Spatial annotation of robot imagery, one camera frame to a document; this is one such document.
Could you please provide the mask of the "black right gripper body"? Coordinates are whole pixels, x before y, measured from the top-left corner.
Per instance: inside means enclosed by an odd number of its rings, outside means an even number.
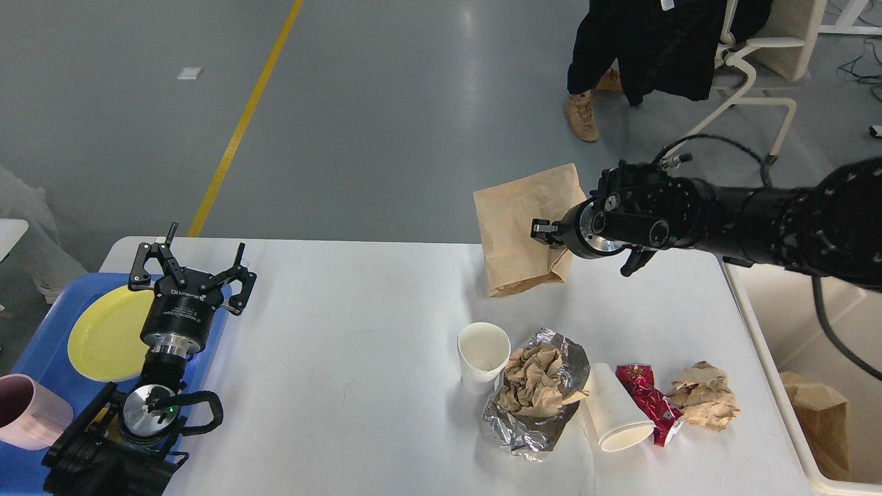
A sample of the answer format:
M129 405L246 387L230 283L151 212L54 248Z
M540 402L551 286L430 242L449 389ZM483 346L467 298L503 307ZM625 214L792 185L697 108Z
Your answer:
M593 232L593 204L594 200L586 200L568 210L557 222L558 238L574 256L586 260L620 254L624 246Z

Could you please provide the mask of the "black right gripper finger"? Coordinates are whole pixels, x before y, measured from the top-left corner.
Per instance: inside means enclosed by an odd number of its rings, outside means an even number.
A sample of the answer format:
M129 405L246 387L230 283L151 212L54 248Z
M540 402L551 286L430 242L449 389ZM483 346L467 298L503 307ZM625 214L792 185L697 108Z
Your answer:
M531 238L548 246L551 249L566 247L563 239L563 224L551 222L547 219L533 218L531 223Z
M630 253L626 263L624 263L623 267L619 270L621 276L624 277L630 277L636 273L637 270L645 267L651 258L657 254L657 250L651 248L629 248L629 250Z

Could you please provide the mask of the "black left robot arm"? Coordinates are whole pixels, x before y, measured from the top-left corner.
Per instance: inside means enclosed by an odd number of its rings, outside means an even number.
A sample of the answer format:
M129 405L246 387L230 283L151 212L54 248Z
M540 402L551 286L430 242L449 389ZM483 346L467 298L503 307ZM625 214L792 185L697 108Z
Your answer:
M173 223L164 239L139 246L128 277L130 291L152 294L136 385L122 392L108 383L58 437L42 458L44 492L161 495L189 459L174 449L178 439L223 423L217 393L186 392L185 372L207 349L216 312L243 313L256 274L243 264L245 244L218 274L180 265L171 251L177 228Z

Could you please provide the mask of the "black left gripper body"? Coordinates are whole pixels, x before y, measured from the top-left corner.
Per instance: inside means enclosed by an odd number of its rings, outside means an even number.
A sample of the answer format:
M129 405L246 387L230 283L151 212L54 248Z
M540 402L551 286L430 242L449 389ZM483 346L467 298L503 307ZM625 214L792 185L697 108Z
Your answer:
M224 302L224 290L212 289L204 295L156 287L152 292L141 341L152 348L170 343L186 348L190 355L204 351L215 311Z

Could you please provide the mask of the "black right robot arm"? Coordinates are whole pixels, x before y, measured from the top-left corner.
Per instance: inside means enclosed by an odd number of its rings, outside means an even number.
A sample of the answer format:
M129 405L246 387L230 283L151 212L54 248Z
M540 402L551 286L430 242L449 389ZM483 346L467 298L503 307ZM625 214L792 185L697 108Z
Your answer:
M742 267L772 265L806 274L825 336L879 379L880 371L832 330L820 280L832 277L880 292L880 159L848 163L818 185L792 189L772 186L771 161L759 159L760 187L721 187L671 176L671 167L692 159L674 149L667 145L649 163L620 161L604 170L589 198L561 220L535 218L532 238L580 258L629 250L620 270L626 277L672 248L711 252Z

